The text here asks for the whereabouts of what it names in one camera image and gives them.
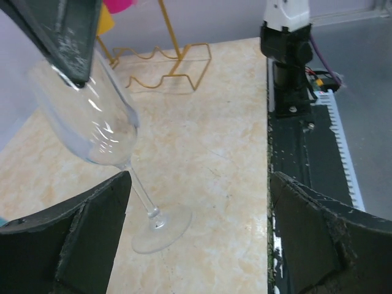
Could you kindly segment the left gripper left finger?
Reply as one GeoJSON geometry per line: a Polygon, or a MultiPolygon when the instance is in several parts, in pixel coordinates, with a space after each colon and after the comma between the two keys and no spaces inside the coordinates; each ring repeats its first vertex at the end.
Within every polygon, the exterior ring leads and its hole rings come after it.
{"type": "Polygon", "coordinates": [[[122,171],[1,226],[1,293],[105,293],[131,185],[122,171]]]}

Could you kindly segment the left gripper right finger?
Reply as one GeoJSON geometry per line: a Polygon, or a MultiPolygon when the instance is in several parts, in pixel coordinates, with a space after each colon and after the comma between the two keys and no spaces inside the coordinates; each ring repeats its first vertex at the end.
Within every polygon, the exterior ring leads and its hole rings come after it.
{"type": "Polygon", "coordinates": [[[391,221],[281,172],[270,192],[289,293],[391,293],[391,221]]]}

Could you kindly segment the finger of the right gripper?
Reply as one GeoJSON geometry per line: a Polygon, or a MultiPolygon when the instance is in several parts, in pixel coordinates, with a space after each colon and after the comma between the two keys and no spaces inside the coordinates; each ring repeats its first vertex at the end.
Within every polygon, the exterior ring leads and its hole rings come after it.
{"type": "Polygon", "coordinates": [[[102,1],[1,1],[1,10],[70,83],[89,81],[102,1]]]}

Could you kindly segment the clear wine glass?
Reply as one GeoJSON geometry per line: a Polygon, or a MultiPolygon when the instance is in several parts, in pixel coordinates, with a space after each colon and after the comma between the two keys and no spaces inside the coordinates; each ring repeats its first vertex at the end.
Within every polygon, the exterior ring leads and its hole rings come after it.
{"type": "Polygon", "coordinates": [[[131,163],[139,115],[104,57],[94,51],[85,83],[73,82],[45,58],[30,67],[27,77],[51,128],[71,153],[86,162],[130,173],[132,188],[148,217],[132,239],[133,250],[151,254],[179,239],[190,226],[192,211],[184,205],[161,210],[140,182],[131,163]]]}

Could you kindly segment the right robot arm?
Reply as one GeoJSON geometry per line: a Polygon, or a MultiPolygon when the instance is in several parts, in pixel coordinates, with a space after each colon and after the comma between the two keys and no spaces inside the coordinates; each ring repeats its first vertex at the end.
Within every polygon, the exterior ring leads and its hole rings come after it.
{"type": "MultiPolygon", "coordinates": [[[[1,1],[1,10],[78,86],[87,83],[102,1],[1,1]]],[[[261,52],[274,61],[278,118],[311,112],[306,64],[315,49],[308,1],[268,1],[261,52]]]]}

